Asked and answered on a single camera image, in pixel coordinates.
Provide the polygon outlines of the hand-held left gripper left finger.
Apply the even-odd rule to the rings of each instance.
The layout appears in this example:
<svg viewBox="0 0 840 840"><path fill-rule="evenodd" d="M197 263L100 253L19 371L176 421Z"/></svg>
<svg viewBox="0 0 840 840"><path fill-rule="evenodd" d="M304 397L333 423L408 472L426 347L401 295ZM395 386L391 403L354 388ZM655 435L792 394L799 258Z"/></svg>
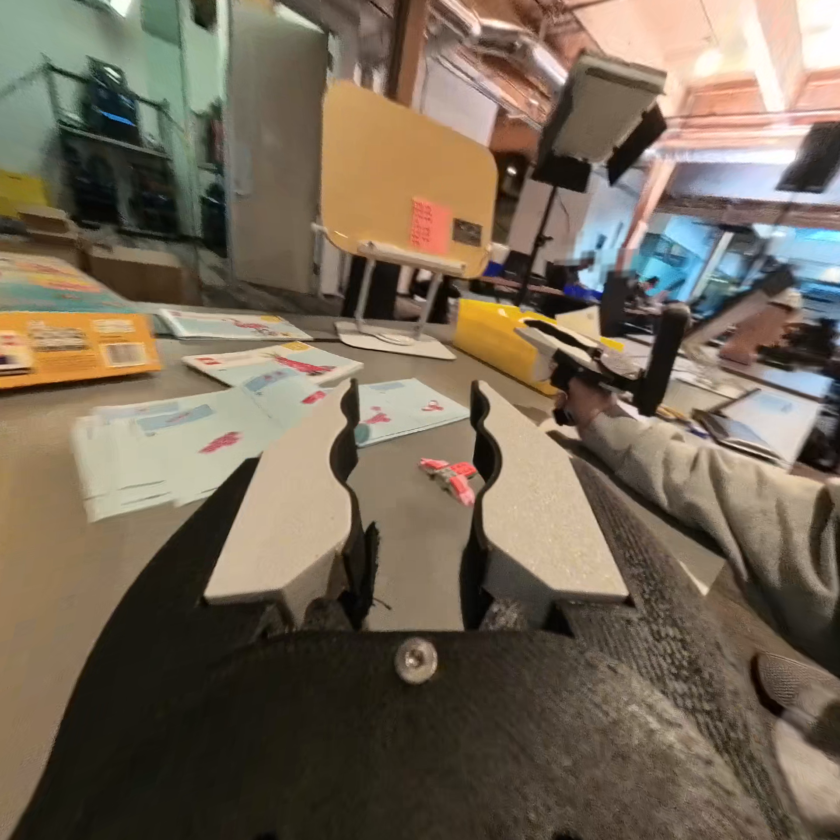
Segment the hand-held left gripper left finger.
<svg viewBox="0 0 840 840"><path fill-rule="evenodd" d="M206 583L207 604L274 602L300 627L312 602L336 594L352 628L366 625L377 541L349 486L360 418L352 378L264 450Z"/></svg>

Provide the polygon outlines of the black studio light on stand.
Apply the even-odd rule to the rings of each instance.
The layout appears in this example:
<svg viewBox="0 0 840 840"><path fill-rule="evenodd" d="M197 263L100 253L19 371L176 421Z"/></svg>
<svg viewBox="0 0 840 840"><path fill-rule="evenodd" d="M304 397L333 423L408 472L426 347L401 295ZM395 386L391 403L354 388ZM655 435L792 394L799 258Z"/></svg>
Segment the black studio light on stand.
<svg viewBox="0 0 840 840"><path fill-rule="evenodd" d="M839 122L816 122L784 170L775 191L823 194L839 169Z"/></svg>
<svg viewBox="0 0 840 840"><path fill-rule="evenodd" d="M515 298L522 307L536 289L532 270L550 241L550 217L560 191L584 195L594 169L609 186L620 182L661 137L667 121L658 100L666 70L582 51L541 130L529 181L549 188Z"/></svg>

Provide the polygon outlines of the yellow plastic bin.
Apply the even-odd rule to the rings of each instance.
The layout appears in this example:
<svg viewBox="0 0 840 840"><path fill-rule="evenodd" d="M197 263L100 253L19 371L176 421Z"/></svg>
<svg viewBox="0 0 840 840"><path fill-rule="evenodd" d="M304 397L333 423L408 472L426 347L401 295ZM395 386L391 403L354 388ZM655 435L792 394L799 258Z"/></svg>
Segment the yellow plastic bin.
<svg viewBox="0 0 840 840"><path fill-rule="evenodd" d="M515 335L514 329L521 327L524 319L553 322L564 329L599 340L606 348L623 351L622 341L601 336L598 312L598 307L588 307L549 318L508 304L462 298L458 304L454 345L534 391L555 396L557 390L549 383L535 383L530 379L533 351Z"/></svg>

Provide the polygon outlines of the closed instruction booklet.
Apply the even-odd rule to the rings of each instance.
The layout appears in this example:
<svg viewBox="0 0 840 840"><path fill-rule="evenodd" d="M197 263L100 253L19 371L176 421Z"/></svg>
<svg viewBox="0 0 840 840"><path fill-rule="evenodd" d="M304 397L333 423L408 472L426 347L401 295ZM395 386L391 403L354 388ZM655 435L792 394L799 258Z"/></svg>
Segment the closed instruction booklet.
<svg viewBox="0 0 840 840"><path fill-rule="evenodd" d="M287 375L304 377L315 385L335 385L364 368L363 362L299 341L256 350L187 355L182 363L226 386L254 379L272 382Z"/></svg>

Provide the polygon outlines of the yellow toy box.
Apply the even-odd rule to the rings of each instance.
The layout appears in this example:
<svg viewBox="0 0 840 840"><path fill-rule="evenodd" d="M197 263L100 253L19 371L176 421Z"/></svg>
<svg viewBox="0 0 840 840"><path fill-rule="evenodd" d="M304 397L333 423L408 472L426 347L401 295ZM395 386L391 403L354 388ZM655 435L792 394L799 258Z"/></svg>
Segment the yellow toy box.
<svg viewBox="0 0 840 840"><path fill-rule="evenodd" d="M64 260L1 254L1 390L160 371L152 322Z"/></svg>

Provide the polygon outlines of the person's right hand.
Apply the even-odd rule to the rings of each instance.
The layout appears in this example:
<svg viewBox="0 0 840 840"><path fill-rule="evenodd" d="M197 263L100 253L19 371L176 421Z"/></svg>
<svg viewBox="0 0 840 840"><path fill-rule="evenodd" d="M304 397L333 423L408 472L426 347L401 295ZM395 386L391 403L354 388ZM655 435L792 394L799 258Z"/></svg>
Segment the person's right hand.
<svg viewBox="0 0 840 840"><path fill-rule="evenodd" d="M574 378L556 400L555 409L571 420L582 433L601 414L616 407L614 394L600 387Z"/></svg>

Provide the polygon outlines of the wooden board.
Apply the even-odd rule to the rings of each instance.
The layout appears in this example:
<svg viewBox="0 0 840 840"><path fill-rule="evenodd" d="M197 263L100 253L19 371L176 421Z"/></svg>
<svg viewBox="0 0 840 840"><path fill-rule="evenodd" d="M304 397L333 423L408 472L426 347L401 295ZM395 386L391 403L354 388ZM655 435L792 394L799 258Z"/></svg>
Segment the wooden board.
<svg viewBox="0 0 840 840"><path fill-rule="evenodd" d="M490 257L496 193L497 167L486 147L350 81L329 85L320 215L337 249L357 256L357 244L368 239L411 249L412 199L418 196L484 228L482 246L451 241L444 256L467 264L466 277L457 278L478 278Z"/></svg>

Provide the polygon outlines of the person's grey clothing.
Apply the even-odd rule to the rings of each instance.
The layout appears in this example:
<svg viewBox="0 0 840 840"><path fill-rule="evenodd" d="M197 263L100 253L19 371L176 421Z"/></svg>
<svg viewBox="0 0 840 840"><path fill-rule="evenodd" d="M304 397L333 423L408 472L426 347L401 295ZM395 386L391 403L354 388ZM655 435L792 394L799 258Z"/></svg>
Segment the person's grey clothing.
<svg viewBox="0 0 840 840"><path fill-rule="evenodd" d="M839 837L839 681L822 668L756 654L752 682L774 716L773 746L803 823Z"/></svg>

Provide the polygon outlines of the grey desk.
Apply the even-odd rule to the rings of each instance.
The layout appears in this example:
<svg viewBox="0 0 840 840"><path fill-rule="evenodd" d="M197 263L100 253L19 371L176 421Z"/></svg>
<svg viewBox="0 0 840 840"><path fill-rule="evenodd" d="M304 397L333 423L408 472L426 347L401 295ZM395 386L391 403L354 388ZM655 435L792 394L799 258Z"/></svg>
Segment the grey desk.
<svg viewBox="0 0 840 840"><path fill-rule="evenodd" d="M377 541L373 605L293 626L209 605L257 467L151 555L76 667L10 838L809 838L770 733L696 586L573 459L630 606L495 603L465 629L472 512L407 456L349 479Z"/></svg>

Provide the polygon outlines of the small yellow box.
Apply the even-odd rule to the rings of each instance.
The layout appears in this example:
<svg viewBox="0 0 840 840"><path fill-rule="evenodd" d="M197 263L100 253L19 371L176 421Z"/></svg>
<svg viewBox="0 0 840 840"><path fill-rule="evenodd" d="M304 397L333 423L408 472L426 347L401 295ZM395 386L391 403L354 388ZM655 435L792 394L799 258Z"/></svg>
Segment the small yellow box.
<svg viewBox="0 0 840 840"><path fill-rule="evenodd" d="M17 217L20 207L29 206L49 206L43 179L2 169L1 217Z"/></svg>

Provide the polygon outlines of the white instruction booklet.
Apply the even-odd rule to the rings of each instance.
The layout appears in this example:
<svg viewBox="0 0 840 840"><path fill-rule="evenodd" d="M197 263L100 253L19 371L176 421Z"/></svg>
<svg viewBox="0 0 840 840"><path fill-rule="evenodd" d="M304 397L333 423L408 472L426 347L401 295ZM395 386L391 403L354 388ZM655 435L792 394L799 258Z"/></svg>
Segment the white instruction booklet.
<svg viewBox="0 0 840 840"><path fill-rule="evenodd" d="M159 309L156 317L179 340L310 341L312 336L270 314Z"/></svg>

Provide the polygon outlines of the pink red brick model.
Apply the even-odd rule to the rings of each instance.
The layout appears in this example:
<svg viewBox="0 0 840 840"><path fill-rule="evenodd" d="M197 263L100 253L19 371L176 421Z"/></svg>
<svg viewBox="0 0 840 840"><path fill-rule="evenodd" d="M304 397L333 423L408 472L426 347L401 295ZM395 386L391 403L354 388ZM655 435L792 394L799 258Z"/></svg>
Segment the pink red brick model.
<svg viewBox="0 0 840 840"><path fill-rule="evenodd" d="M470 481L478 475L477 468L468 461L450 463L437 458L421 458L419 468L452 498L466 508L472 508L476 502Z"/></svg>

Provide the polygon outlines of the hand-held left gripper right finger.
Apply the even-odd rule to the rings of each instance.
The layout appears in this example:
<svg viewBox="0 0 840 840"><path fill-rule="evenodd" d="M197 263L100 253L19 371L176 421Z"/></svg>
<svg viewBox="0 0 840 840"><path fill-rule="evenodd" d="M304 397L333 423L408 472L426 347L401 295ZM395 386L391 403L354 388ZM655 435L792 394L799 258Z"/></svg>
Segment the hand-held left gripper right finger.
<svg viewBox="0 0 840 840"><path fill-rule="evenodd" d="M533 628L561 604L630 606L572 457L485 381L470 386L469 422L483 485L459 570L465 629L501 602Z"/></svg>

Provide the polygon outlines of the person's right forearm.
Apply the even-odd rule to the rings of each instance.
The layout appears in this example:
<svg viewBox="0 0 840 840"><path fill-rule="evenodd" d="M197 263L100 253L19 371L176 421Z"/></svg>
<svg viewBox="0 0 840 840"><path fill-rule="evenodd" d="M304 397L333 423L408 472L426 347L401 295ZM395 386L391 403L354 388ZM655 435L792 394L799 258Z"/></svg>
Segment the person's right forearm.
<svg viewBox="0 0 840 840"><path fill-rule="evenodd" d="M631 490L710 537L752 609L838 675L838 479L792 476L618 405L579 435Z"/></svg>

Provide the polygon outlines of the light blue instruction booklet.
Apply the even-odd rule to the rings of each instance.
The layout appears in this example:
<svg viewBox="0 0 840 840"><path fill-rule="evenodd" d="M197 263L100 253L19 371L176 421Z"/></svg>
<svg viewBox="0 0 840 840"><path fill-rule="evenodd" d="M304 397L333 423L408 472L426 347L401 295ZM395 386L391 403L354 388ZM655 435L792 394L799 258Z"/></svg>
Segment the light blue instruction booklet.
<svg viewBox="0 0 840 840"><path fill-rule="evenodd" d="M221 392L97 408L70 435L88 519L209 497L336 390L261 374Z"/></svg>

